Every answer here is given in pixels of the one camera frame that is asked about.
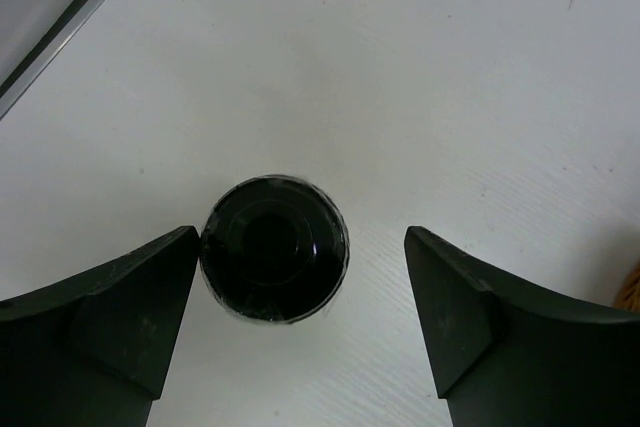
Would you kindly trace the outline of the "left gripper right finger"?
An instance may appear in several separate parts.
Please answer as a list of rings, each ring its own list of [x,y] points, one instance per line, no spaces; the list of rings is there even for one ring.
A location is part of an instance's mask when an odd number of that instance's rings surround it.
[[[635,426],[639,317],[543,288],[429,230],[404,240],[439,398],[456,426]]]

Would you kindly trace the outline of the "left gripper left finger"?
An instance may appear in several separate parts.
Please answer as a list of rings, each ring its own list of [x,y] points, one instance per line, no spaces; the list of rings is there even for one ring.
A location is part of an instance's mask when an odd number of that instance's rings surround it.
[[[2,301],[2,425],[146,425],[195,270],[196,230],[182,226]]]

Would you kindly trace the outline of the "black-cap white sauce bottle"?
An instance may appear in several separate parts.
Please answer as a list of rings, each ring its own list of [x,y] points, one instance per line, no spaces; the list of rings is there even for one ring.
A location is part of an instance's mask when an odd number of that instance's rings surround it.
[[[350,259],[344,217],[295,176],[248,179],[214,205],[200,233],[200,266],[216,301],[254,323],[291,325],[329,304]]]

